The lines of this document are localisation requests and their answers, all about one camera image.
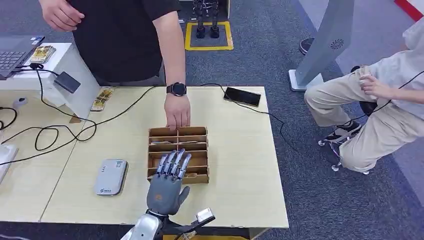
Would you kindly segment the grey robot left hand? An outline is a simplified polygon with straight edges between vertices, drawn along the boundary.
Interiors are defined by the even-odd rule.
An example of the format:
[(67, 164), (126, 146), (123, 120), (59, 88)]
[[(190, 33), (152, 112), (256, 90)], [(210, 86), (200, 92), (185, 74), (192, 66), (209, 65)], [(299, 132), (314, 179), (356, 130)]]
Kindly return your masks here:
[(185, 154), (184, 148), (161, 157), (146, 197), (149, 213), (173, 216), (178, 212), (190, 193), (190, 188), (182, 188), (182, 184), (191, 157), (190, 153)]

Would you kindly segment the standing person's right hand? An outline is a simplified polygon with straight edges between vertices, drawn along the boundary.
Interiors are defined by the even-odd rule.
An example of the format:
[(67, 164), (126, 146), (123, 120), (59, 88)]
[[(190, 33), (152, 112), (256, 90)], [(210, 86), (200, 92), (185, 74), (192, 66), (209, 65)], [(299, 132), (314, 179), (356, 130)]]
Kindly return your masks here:
[(39, 0), (44, 21), (53, 29), (72, 32), (77, 29), (85, 15), (66, 0)]

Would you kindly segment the seated person's hand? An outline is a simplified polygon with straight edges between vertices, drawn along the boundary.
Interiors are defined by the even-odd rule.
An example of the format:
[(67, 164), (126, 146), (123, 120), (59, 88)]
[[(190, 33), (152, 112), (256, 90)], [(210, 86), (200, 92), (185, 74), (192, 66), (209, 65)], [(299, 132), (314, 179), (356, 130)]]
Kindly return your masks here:
[(391, 100), (396, 91), (372, 75), (366, 74), (359, 78), (360, 88), (368, 96)]

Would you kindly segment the standing person's left hand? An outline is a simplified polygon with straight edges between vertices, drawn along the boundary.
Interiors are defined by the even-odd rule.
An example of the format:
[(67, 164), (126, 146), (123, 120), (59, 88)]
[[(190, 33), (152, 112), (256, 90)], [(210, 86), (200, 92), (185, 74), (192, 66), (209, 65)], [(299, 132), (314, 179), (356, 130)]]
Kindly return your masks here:
[(171, 131), (191, 125), (191, 104), (189, 98), (167, 93), (164, 102), (166, 127)]

